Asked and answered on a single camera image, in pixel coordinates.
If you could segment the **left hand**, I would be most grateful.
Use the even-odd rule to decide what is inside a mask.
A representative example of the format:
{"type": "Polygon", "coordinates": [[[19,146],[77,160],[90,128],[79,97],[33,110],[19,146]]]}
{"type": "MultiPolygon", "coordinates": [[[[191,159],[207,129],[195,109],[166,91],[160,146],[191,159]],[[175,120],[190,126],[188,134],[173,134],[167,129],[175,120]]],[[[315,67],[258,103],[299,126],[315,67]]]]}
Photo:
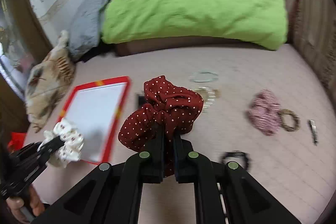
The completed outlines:
{"type": "MultiPolygon", "coordinates": [[[[30,195],[30,207],[33,211],[33,215],[38,217],[45,211],[45,205],[42,203],[37,191],[35,188],[29,186],[29,195],[30,195]]],[[[24,201],[19,197],[8,198],[6,203],[16,220],[20,223],[29,223],[27,217],[23,214],[21,208],[25,207],[24,201]]]]}

